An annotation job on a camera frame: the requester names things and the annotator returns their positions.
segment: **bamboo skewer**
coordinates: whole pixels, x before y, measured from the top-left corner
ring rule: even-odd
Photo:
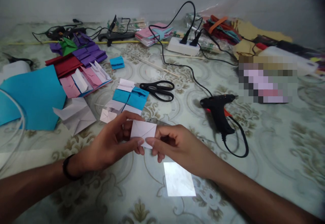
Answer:
[[[173,56],[173,57],[184,57],[184,58],[192,58],[192,59],[200,59],[200,60],[204,60],[205,58],[202,57],[196,57],[196,56],[181,56],[181,55],[165,55],[164,56]]]
[[[145,59],[143,59],[143,58],[136,57],[136,56],[133,56],[133,57],[136,58],[136,59],[139,59],[139,60],[143,61],[144,63],[146,63],[146,64],[148,64],[148,65],[154,66],[154,67],[157,68],[157,69],[163,70],[163,71],[165,71],[165,72],[167,72],[167,73],[169,73],[169,74],[171,74],[171,75],[173,75],[173,76],[175,76],[175,77],[180,78],[179,75],[177,75],[177,74],[175,74],[175,73],[172,73],[172,72],[168,71],[167,69],[164,69],[164,68],[162,68],[162,67],[160,67],[160,66],[157,66],[157,65],[155,65],[155,64],[153,64],[153,63],[151,63],[151,62],[149,62],[149,61],[147,61],[147,60],[145,60]]]

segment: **black scissors handle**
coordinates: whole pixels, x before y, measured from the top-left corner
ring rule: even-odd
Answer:
[[[158,84],[160,83],[168,83],[170,85],[172,85],[172,87],[166,87],[166,86],[159,86]],[[154,82],[154,83],[141,83],[140,84],[140,88],[142,88],[143,90],[148,91],[149,93],[151,93],[155,98],[159,99],[160,101],[163,102],[170,102],[174,99],[174,95],[168,91],[171,91],[175,88],[175,85],[170,82],[170,81],[158,81],[158,82]],[[162,95],[166,95],[171,97],[170,100],[165,100],[160,98],[157,94],[162,94]]]

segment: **bracelet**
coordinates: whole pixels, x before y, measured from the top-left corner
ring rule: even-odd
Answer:
[[[81,177],[74,177],[74,176],[71,176],[68,171],[67,171],[67,166],[68,166],[68,163],[69,163],[69,159],[74,156],[75,154],[73,155],[70,155],[68,158],[66,158],[62,164],[62,169],[63,169],[63,173],[64,175],[67,177],[67,179],[71,180],[71,181],[77,181],[79,179],[81,179]]]

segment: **orange strip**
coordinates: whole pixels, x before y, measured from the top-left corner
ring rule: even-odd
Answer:
[[[209,34],[211,34],[211,33],[213,32],[213,30],[214,30],[217,26],[219,26],[221,23],[223,23],[223,22],[226,21],[227,19],[228,19],[227,16],[222,17],[219,21],[217,21],[215,24],[213,24],[213,26],[210,27],[210,29],[209,29]]]
[[[227,116],[231,116],[232,117],[232,115],[228,112],[228,111],[226,111],[226,109],[225,108],[223,108],[223,110],[224,110],[224,115],[227,117]]]

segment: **white container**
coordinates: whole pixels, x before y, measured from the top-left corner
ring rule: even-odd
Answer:
[[[292,64],[294,69],[297,69],[298,76],[313,74],[318,67],[318,64],[316,62],[312,62],[308,59],[287,52],[275,46],[270,46],[266,48],[261,53],[259,53],[258,56],[270,57],[269,59],[270,63]]]

